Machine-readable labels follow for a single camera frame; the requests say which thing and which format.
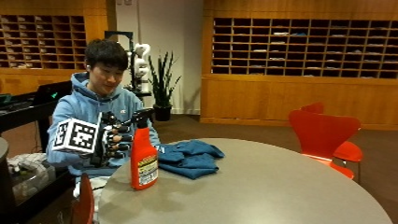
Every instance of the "bottle label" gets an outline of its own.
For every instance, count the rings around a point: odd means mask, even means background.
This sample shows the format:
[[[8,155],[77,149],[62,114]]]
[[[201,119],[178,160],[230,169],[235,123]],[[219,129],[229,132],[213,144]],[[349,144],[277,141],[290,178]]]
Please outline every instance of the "bottle label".
[[[158,178],[158,158],[150,156],[138,161],[140,186],[149,184]]]

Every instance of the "white wall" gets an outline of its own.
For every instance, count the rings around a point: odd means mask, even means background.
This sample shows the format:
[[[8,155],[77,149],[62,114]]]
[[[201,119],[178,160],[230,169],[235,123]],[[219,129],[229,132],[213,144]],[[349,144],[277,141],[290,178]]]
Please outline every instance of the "white wall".
[[[160,54],[173,51],[174,58],[178,58],[173,74],[174,78],[181,76],[181,80],[173,93],[172,113],[198,114],[202,0],[133,0],[129,6],[124,3],[117,4],[117,29],[134,33],[134,44],[140,42],[137,6],[140,6],[141,44],[150,45],[149,55],[157,59]],[[120,42],[128,49],[126,38],[120,38]],[[124,85],[129,82],[130,75],[125,73]],[[153,97],[144,97],[146,107],[153,103]]]

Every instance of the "orange chair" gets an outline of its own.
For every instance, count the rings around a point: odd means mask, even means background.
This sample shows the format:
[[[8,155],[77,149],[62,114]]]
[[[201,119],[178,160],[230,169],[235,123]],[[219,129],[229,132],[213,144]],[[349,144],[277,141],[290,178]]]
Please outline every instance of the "orange chair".
[[[321,102],[317,102],[310,105],[305,105],[301,107],[301,110],[317,114],[323,114],[323,104]],[[347,161],[357,162],[358,183],[361,183],[361,160],[363,158],[361,148],[353,142],[345,142],[334,151],[333,156],[343,162],[345,167],[347,167]]]
[[[335,165],[331,160],[335,149],[358,132],[359,120],[294,110],[289,114],[289,122],[298,137],[301,154],[327,164],[353,179],[353,171]]]
[[[94,197],[86,173],[81,176],[78,201],[72,205],[70,224],[92,224]]]

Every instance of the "cubby shelf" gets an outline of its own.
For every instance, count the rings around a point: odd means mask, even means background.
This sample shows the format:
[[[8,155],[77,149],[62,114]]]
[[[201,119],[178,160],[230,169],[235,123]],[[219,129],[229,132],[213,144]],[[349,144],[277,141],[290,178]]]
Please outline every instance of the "cubby shelf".
[[[398,78],[398,21],[214,18],[211,74]]]
[[[84,16],[0,15],[0,67],[84,69]]]

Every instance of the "red spray bottle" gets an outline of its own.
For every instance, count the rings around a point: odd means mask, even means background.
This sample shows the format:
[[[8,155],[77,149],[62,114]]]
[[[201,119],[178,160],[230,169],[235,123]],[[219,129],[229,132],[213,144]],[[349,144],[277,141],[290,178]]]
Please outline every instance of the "red spray bottle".
[[[150,145],[148,128],[148,118],[152,113],[153,108],[148,108],[133,114],[137,130],[132,142],[130,186],[136,190],[149,188],[158,179],[158,151]]]

